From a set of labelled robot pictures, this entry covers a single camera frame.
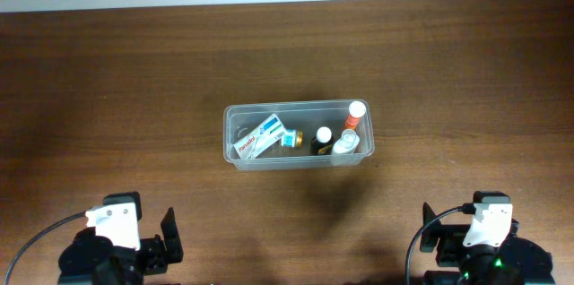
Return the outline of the white sanitizer bottle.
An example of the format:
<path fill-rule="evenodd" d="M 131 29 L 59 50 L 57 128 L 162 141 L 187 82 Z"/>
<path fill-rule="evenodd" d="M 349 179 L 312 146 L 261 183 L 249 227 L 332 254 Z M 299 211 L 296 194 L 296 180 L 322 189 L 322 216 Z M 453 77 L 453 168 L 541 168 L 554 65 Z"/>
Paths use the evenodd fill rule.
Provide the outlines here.
<path fill-rule="evenodd" d="M 345 129 L 341 137 L 334 143 L 331 154 L 351 154 L 354 153 L 360 143 L 360 136 L 352 129 Z"/>

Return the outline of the dark brown syrup bottle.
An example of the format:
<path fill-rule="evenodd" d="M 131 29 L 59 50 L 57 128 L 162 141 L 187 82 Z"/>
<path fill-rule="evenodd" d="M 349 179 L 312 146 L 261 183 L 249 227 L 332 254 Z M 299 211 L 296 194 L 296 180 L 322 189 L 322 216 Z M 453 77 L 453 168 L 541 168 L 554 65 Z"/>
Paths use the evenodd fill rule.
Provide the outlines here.
<path fill-rule="evenodd" d="M 310 152 L 312 155 L 327 155 L 335 142 L 329 127 L 319 127 L 316 136 L 311 140 Z"/>

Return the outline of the orange tube white cap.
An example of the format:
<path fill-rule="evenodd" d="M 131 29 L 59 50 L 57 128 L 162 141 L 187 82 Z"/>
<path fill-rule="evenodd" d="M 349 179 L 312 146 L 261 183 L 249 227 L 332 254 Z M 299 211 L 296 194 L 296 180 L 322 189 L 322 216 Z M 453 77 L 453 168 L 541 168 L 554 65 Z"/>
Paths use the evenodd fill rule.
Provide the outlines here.
<path fill-rule="evenodd" d="M 345 119 L 344 129 L 355 130 L 366 112 L 367 107 L 364 102 L 359 100 L 353 101 L 348 107 L 348 115 Z"/>

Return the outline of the white Panadol box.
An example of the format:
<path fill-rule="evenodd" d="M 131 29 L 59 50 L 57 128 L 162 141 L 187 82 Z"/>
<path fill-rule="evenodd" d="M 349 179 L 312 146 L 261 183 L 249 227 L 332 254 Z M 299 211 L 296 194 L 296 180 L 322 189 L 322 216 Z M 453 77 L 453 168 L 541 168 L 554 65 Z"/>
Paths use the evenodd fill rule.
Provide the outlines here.
<path fill-rule="evenodd" d="M 241 160 L 252 160 L 278 142 L 286 134 L 283 122 L 272 114 L 259 126 L 233 144 Z"/>

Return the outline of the small jar gold lid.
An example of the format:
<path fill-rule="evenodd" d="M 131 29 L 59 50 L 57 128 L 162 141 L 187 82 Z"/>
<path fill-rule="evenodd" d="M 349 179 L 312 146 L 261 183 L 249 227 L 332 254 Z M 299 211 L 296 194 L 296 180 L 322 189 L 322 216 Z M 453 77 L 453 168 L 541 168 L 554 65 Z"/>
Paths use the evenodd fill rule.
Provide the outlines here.
<path fill-rule="evenodd" d="M 281 139 L 282 147 L 300 148 L 303 142 L 303 132 L 300 130 L 287 129 Z"/>

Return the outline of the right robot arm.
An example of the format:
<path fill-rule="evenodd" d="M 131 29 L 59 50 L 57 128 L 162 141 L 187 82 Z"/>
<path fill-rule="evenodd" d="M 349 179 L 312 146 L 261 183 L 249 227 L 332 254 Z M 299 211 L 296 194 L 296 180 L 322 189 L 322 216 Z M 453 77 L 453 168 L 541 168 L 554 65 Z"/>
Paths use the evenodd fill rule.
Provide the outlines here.
<path fill-rule="evenodd" d="M 427 271 L 424 285 L 549 285 L 552 254 L 517 235 L 510 197 L 499 191 L 476 191 L 470 203 L 440 214 L 422 206 L 422 226 L 405 258 L 405 282 L 415 244 L 436 254 L 437 271 Z"/>

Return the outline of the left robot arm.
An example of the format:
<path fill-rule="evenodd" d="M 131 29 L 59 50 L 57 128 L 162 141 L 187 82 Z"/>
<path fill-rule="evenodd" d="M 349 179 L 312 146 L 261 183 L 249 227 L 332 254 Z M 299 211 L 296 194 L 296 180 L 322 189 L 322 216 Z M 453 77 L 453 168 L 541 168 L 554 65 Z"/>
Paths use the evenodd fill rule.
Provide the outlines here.
<path fill-rule="evenodd" d="M 136 191 L 109 194 L 83 215 L 86 228 L 59 256 L 59 284 L 142 284 L 183 261 L 173 208 L 161 221 L 161 234 L 148 238 L 139 234 L 143 214 Z"/>

